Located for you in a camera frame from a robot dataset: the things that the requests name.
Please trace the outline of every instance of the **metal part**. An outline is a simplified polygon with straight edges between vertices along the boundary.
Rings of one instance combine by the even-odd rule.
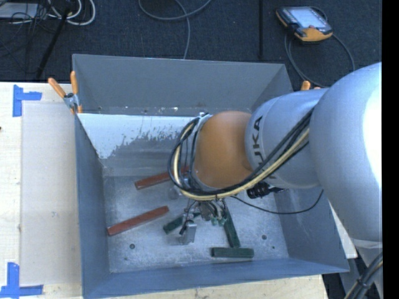
[[[194,213],[194,218],[198,217],[200,215],[199,212]],[[176,219],[173,219],[171,222],[167,223],[166,225],[163,226],[163,230],[169,234],[171,231],[175,230],[177,227],[180,227],[183,225],[183,219],[184,215],[181,215],[177,217]]]
[[[178,238],[180,244],[188,245],[190,242],[194,242],[196,230],[197,224],[188,220],[180,231],[181,237]]]
[[[205,221],[210,221],[214,217],[214,212],[208,202],[202,202],[199,205],[199,211]]]
[[[65,104],[74,110],[76,110],[80,106],[79,97],[77,94],[69,93],[63,98]]]

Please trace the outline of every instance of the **wooden stick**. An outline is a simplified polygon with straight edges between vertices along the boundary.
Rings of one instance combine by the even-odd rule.
[[[182,169],[183,172],[186,172],[188,170],[188,166],[184,167]],[[148,188],[154,185],[158,185],[164,182],[167,182],[170,180],[169,173],[164,172],[161,174],[153,175],[147,178],[139,179],[138,181],[135,182],[136,189],[139,191],[144,188]]]
[[[128,229],[136,227],[138,225],[144,224],[145,222],[152,221],[169,211],[168,206],[162,206],[152,211],[145,212],[144,214],[138,215],[136,217],[127,219],[123,222],[115,224],[107,228],[107,232],[109,236],[113,236],[115,234],[119,234],[120,232],[124,232]]]

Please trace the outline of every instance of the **black cable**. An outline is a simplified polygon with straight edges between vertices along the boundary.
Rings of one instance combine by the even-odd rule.
[[[315,7],[315,6],[311,6],[311,8],[316,9],[316,10],[318,10],[320,13],[322,13],[323,18],[327,21],[327,15],[326,15],[326,13],[325,13],[323,10],[321,10],[319,7]],[[311,80],[308,76],[306,76],[306,75],[302,72],[302,70],[301,70],[300,68],[298,68],[298,66],[296,65],[296,63],[295,63],[295,61],[294,61],[294,58],[293,58],[293,56],[292,56],[292,52],[291,52],[292,41],[294,40],[294,38],[291,39],[289,42],[287,42],[287,36],[288,36],[288,34],[286,34],[285,37],[284,37],[284,48],[285,48],[285,50],[286,50],[286,53],[287,53],[287,56],[288,56],[288,59],[289,59],[290,63],[292,64],[292,66],[294,67],[294,69],[295,69],[295,71],[298,73],[298,75],[301,77],[301,79],[302,79],[302,80],[307,80],[307,81],[309,81],[310,83],[312,83],[313,85],[316,85],[316,86],[321,87],[321,88],[329,87],[328,85],[322,85],[322,84],[320,84],[320,83],[317,83],[317,82]],[[344,44],[344,42],[343,42],[341,39],[339,39],[339,38],[337,37],[337,35],[336,35],[335,33],[332,34],[332,37],[333,37],[334,39],[336,39],[336,40],[342,45],[342,47],[345,49],[346,53],[347,53],[348,56],[349,56],[350,63],[352,64],[352,71],[354,71],[354,70],[355,70],[355,61],[354,61],[353,56],[352,56],[352,54],[350,53],[349,49],[348,49],[347,46]]]
[[[303,209],[303,210],[301,210],[301,211],[295,211],[295,212],[276,212],[276,211],[270,211],[269,209],[261,208],[261,207],[258,207],[258,206],[256,206],[256,205],[250,204],[250,203],[248,203],[248,202],[242,200],[241,198],[238,198],[237,196],[230,196],[230,197],[239,200],[240,202],[244,203],[245,205],[251,206],[251,207],[256,208],[256,209],[259,209],[260,211],[268,212],[268,213],[275,214],[275,215],[294,215],[294,214],[300,214],[300,213],[302,213],[302,212],[307,212],[307,211],[311,210],[312,208],[314,208],[314,207],[317,205],[317,203],[319,202],[320,198],[322,197],[323,192],[324,192],[324,189],[322,189],[322,191],[320,192],[318,198],[317,198],[316,201],[313,203],[313,205],[311,205],[310,207],[308,207],[308,208],[306,208],[306,209]]]
[[[366,271],[362,274],[362,276],[356,281],[353,285],[352,289],[345,296],[345,299],[356,299],[361,298],[359,295],[363,293],[362,289],[371,287],[373,283],[373,279],[371,277],[375,276],[377,271],[382,267],[382,259],[383,254],[382,251],[374,258],[371,264],[367,267]]]
[[[263,161],[263,163],[261,163],[261,164],[260,164],[260,165],[259,165],[246,179],[244,179],[243,181],[241,181],[241,182],[238,183],[238,184],[235,184],[235,185],[232,185],[232,186],[229,186],[229,187],[225,187],[225,188],[222,188],[222,189],[216,189],[216,190],[213,190],[213,191],[203,191],[202,189],[198,189],[198,188],[185,189],[185,187],[183,187],[182,185],[179,185],[179,184],[175,181],[175,179],[174,179],[174,177],[173,177],[173,175],[172,175],[172,172],[171,172],[171,161],[172,161],[172,157],[175,155],[175,152],[176,152],[177,148],[178,148],[179,146],[181,146],[181,144],[184,142],[184,140],[186,140],[192,132],[189,132],[189,134],[186,134],[185,138],[182,138],[181,140],[179,140],[179,142],[177,142],[176,146],[173,148],[173,150],[172,150],[172,152],[171,152],[171,155],[170,155],[170,158],[169,158],[169,162],[168,162],[168,172],[169,172],[170,178],[171,178],[171,180],[174,182],[174,184],[175,184],[178,188],[183,189],[183,190],[185,190],[185,191],[188,191],[188,192],[190,192],[190,193],[192,193],[192,194],[199,195],[199,196],[218,195],[218,194],[222,194],[222,193],[224,193],[224,192],[228,192],[228,191],[231,191],[231,190],[233,190],[233,189],[236,189],[237,187],[240,187],[240,186],[242,186],[242,185],[245,185],[245,184],[247,184],[248,182],[250,182],[252,179],[254,179],[254,178],[257,176],[258,172],[260,172],[260,171],[262,170],[262,168],[265,167],[265,165],[266,165],[266,164],[274,157],[274,155],[282,148],[282,146],[284,145],[284,143],[285,143],[285,142],[286,142],[299,128],[301,128],[303,125],[306,125],[306,124],[309,123],[310,117],[311,117],[311,115],[312,115],[313,110],[314,110],[314,108],[311,108],[311,109],[304,115],[304,117],[303,117],[299,122],[297,122],[297,124],[290,130],[290,132],[288,132],[288,134],[287,134],[285,137],[283,137],[283,139],[280,141],[280,143],[272,150],[272,152],[271,152],[271,153],[269,154],[269,156]],[[183,134],[183,133],[184,133],[184,130],[186,130],[190,125],[191,125],[191,124],[188,123],[188,124],[185,126],[185,128],[183,129],[183,131],[182,131],[181,134]]]
[[[179,0],[174,0],[174,2],[176,2],[179,7],[181,8],[181,10],[183,10],[183,15],[182,16],[176,16],[176,17],[158,17],[155,16],[154,14],[149,13],[148,11],[146,11],[144,9],[144,7],[142,6],[142,0],[138,0],[138,5],[140,7],[140,9],[148,16],[157,19],[157,20],[161,20],[161,21],[175,21],[175,20],[181,20],[181,19],[186,19],[187,21],[187,28],[188,28],[188,33],[187,33],[187,43],[186,43],[186,49],[185,49],[185,53],[183,56],[183,60],[186,59],[187,57],[187,52],[188,52],[188,47],[190,45],[190,37],[191,37],[191,27],[190,27],[190,20],[189,17],[197,14],[198,12],[200,12],[202,9],[204,9],[212,0],[208,0],[204,5],[202,5],[201,7],[199,7],[197,10],[191,11],[189,13],[186,12],[186,9],[183,7],[183,5],[179,2]]]

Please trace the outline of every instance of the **electronic device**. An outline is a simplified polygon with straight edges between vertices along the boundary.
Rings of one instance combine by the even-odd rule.
[[[280,7],[276,15],[303,43],[319,43],[332,36],[330,24],[312,7]]]

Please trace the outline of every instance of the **wire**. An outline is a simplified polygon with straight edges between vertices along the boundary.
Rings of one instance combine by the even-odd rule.
[[[270,211],[269,209],[261,208],[261,207],[258,207],[258,206],[256,206],[256,205],[250,204],[250,203],[248,203],[248,202],[242,200],[241,198],[238,198],[237,196],[231,196],[231,197],[234,198],[234,199],[239,200],[240,202],[244,203],[245,205],[251,206],[251,207],[256,208],[256,209],[259,209],[260,211],[269,212],[269,213],[275,214],[275,215],[294,215],[294,214],[300,214],[301,212],[307,212],[307,211],[311,210],[312,208],[314,208],[314,207],[317,205],[317,203],[319,202],[320,198],[322,197],[323,192],[324,192],[324,189],[322,189],[322,191],[320,192],[318,198],[317,198],[316,201],[313,203],[313,205],[311,205],[310,207],[308,207],[308,208],[306,208],[306,209],[303,209],[303,210],[301,210],[301,211],[295,211],[295,212],[276,212],[276,211]]]
[[[320,11],[320,13],[322,13],[322,15],[323,15],[323,18],[327,21],[327,16],[326,16],[326,14],[325,14],[325,12],[323,10],[321,10],[319,7],[315,7],[315,6],[311,6],[311,8]],[[286,35],[284,37],[284,48],[286,50],[286,53],[287,53],[287,56],[288,56],[288,59],[289,59],[290,63],[292,64],[292,66],[294,67],[294,69],[298,73],[298,75],[301,77],[301,79],[302,80],[308,80],[310,83],[312,83],[312,84],[314,84],[314,85],[316,85],[318,87],[321,87],[321,88],[329,87],[328,85],[322,85],[321,83],[317,83],[317,82],[311,80],[309,77],[307,77],[303,73],[303,71],[300,70],[300,68],[298,68],[297,64],[294,61],[292,53],[291,53],[292,41],[294,39],[291,39],[290,41],[287,41],[287,37],[288,37],[288,34],[286,33]],[[350,63],[352,64],[352,71],[354,71],[355,70],[355,61],[354,61],[353,56],[350,53],[348,47],[344,44],[344,42],[341,39],[338,38],[338,36],[335,33],[332,34],[332,37],[334,39],[336,39],[342,45],[342,47],[345,49],[346,53],[349,56]]]
[[[382,251],[374,258],[363,275],[355,282],[345,299],[361,299],[374,282],[377,272],[382,268]]]
[[[300,146],[305,143],[308,139],[309,135],[309,129],[307,129],[304,134],[280,157],[278,158],[273,164],[270,165],[265,171],[263,171],[261,174],[257,175],[255,178],[250,180],[248,183],[243,184],[242,186],[238,186],[237,188],[234,188],[232,190],[222,192],[221,194],[216,193],[214,191],[211,192],[202,192],[202,196],[195,195],[190,193],[189,191],[186,191],[184,189],[180,189],[181,193],[189,198],[192,198],[197,201],[208,201],[212,199],[220,199],[220,198],[225,198],[228,196],[235,195],[239,193],[240,191],[247,189],[249,187],[253,187],[256,183],[259,181],[262,181],[264,178],[268,177],[270,174],[272,174],[278,167],[280,167],[284,162],[286,162],[290,156],[298,149]],[[180,147],[177,149],[175,156],[178,156],[180,153]],[[178,159],[175,157],[174,158],[174,163],[173,163],[173,172],[174,174],[178,173]],[[180,185],[180,180],[178,176],[175,176],[175,181]]]
[[[187,20],[187,28],[188,28],[188,33],[187,33],[187,43],[186,43],[186,49],[185,49],[185,53],[183,56],[183,60],[186,59],[187,57],[187,53],[188,53],[188,47],[190,45],[190,37],[191,37],[191,27],[190,27],[190,20],[189,17],[200,12],[202,9],[204,9],[212,0],[208,0],[204,5],[202,5],[201,7],[199,7],[197,10],[191,11],[189,13],[186,12],[186,9],[183,7],[183,5],[179,2],[179,0],[174,0],[174,2],[176,2],[179,7],[181,8],[181,10],[183,10],[184,14],[182,16],[176,16],[176,17],[159,17],[156,16],[154,14],[149,13],[147,10],[144,9],[143,5],[142,5],[142,0],[138,0],[138,5],[140,7],[140,9],[149,17],[152,17],[154,19],[157,20],[161,20],[161,21],[175,21],[175,20],[180,20],[180,19],[186,19]]]
[[[259,181],[263,180],[270,174],[272,174],[274,171],[279,169],[289,158],[292,158],[296,153],[298,153],[301,149],[303,149],[304,145],[307,144],[307,140],[301,139],[300,143],[296,144],[290,144],[285,147],[283,152],[280,154],[278,157],[277,161],[272,164],[267,170],[263,170],[263,168],[266,166],[266,164],[274,157],[275,154],[283,147],[284,143],[288,141],[291,138],[290,143],[292,140],[296,140],[299,137],[299,133],[297,132],[298,130],[302,130],[305,126],[309,125],[310,118],[312,116],[314,108],[311,108],[305,115],[304,117],[297,122],[297,124],[288,132],[288,134],[283,137],[283,139],[280,141],[280,143],[272,150],[272,152],[269,154],[269,156],[264,159],[263,163],[261,163],[253,172],[251,175],[249,175],[245,180],[241,181],[238,184],[222,188],[222,189],[215,189],[212,191],[203,191],[202,189],[198,189],[197,187],[191,187],[190,189],[187,189],[185,185],[182,185],[182,181],[179,181],[175,178],[176,173],[180,173],[180,148],[182,144],[184,143],[185,140],[190,136],[190,134],[193,132],[195,126],[198,124],[200,118],[197,117],[195,120],[190,121],[184,128],[183,131],[181,132],[180,135],[180,140],[177,142],[175,147],[172,149],[169,161],[168,161],[168,172],[171,180],[174,182],[175,186],[181,190],[182,194],[186,194],[192,199],[197,199],[197,200],[211,200],[211,199],[218,199],[226,196],[230,196],[232,194],[236,194],[239,191],[243,189],[248,189],[249,187],[253,187],[256,183]],[[265,176],[264,178],[259,177],[258,173],[262,171],[261,175]]]
[[[69,24],[74,25],[74,26],[86,26],[88,24],[91,24],[94,21],[94,19],[95,19],[95,13],[96,13],[94,1],[93,0],[89,0],[90,6],[92,7],[92,16],[90,17],[90,19],[88,21],[85,21],[85,22],[75,22],[75,21],[72,21],[71,19],[77,17],[80,14],[80,12],[82,11],[82,1],[81,0],[76,0],[76,1],[78,3],[78,10],[74,14],[71,14],[70,16],[67,16],[67,22]],[[47,0],[47,2],[51,5],[50,9],[55,14],[55,15],[54,14],[48,14],[49,17],[54,17],[54,18],[57,18],[57,19],[61,19],[62,18],[62,14],[59,13],[57,11],[57,9],[52,5],[52,0]]]

